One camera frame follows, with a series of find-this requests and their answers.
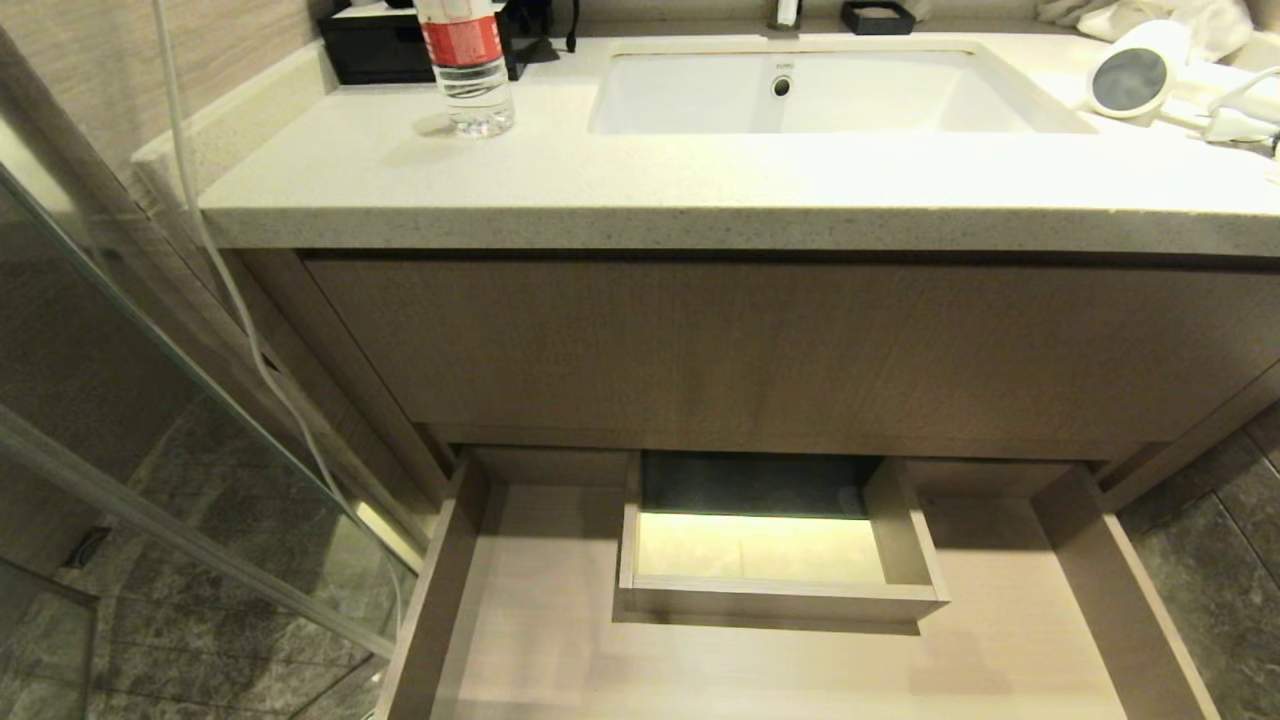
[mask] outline white sink basin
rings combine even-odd
[[[616,55],[591,131],[1094,132],[980,45],[874,47]]]

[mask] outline white countertop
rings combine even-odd
[[[977,40],[1070,106],[1105,45]],[[849,33],[580,40],[513,85],[516,127],[452,137],[434,86],[343,87],[201,196],[220,243],[297,249],[732,249],[1280,256],[1271,161],[1169,126],[1098,135],[602,136],[618,51],[852,49]]]

